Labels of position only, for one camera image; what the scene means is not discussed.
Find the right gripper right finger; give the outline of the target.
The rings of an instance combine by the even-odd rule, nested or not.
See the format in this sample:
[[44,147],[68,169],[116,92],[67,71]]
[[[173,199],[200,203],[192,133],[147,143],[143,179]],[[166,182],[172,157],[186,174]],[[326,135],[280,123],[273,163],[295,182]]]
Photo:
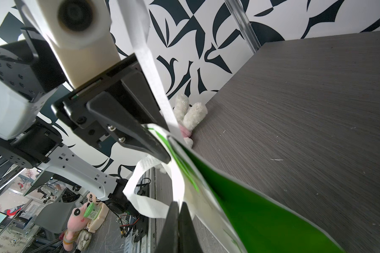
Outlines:
[[203,253],[187,203],[183,202],[178,216],[178,252]]

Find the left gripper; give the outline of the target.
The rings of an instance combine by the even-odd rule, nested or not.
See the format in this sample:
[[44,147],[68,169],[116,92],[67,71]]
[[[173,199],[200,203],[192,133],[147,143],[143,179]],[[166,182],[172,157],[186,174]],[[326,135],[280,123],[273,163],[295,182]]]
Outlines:
[[144,128],[166,127],[134,54],[106,69],[52,105],[55,115],[86,144],[105,150],[106,141],[147,153],[161,162],[171,157]]

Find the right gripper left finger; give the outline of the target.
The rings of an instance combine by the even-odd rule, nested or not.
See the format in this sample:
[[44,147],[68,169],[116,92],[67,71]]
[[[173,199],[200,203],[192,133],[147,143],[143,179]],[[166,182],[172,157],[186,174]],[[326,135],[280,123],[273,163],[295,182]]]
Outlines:
[[177,202],[172,202],[165,219],[162,233],[158,241],[155,253],[178,253],[178,219],[179,207]]

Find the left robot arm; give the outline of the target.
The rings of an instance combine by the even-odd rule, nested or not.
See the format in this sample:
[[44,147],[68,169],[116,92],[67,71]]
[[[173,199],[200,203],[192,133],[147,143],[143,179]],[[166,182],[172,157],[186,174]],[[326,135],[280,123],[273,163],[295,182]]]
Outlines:
[[[61,176],[109,206],[124,208],[127,182],[79,158],[63,143],[59,132],[38,117],[66,76],[37,30],[26,27],[22,33],[24,40],[0,46],[0,155],[20,167]],[[170,162],[166,149],[145,127],[165,121],[134,54],[57,100],[52,109],[94,148],[114,139],[159,163]]]

